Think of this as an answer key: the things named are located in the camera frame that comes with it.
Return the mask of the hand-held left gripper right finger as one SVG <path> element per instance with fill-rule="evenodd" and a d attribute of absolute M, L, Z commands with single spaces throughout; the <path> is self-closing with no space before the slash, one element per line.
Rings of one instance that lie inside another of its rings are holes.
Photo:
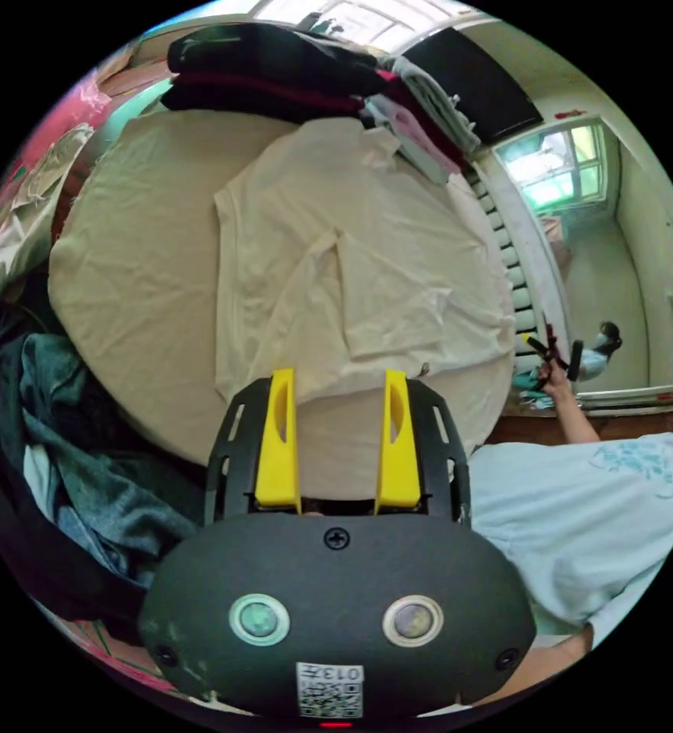
<path fill-rule="evenodd" d="M 421 488 L 407 377 L 385 372 L 375 514 L 412 512 Z"/>

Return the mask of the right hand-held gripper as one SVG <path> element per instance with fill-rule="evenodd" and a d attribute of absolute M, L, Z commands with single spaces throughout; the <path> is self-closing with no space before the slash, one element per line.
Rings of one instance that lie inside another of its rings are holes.
<path fill-rule="evenodd" d="M 557 342 L 556 336 L 548 337 L 548 342 L 544 344 L 532 334 L 517 334 L 517 348 L 531 348 L 543 361 L 555 362 L 561 370 L 567 373 L 569 365 L 561 358 Z"/>

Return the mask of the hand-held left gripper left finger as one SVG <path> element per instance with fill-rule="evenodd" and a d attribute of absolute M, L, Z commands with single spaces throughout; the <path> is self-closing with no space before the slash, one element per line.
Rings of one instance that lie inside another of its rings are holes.
<path fill-rule="evenodd" d="M 301 513 L 295 371 L 276 370 L 269 384 L 256 478 L 261 509 Z"/>

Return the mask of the person's right hand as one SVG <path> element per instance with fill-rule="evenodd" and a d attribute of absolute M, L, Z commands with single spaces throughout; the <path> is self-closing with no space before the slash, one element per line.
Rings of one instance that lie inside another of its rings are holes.
<path fill-rule="evenodd" d="M 553 401 L 572 399 L 575 394 L 565 371 L 555 362 L 545 362 L 539 369 L 542 391 Z"/>

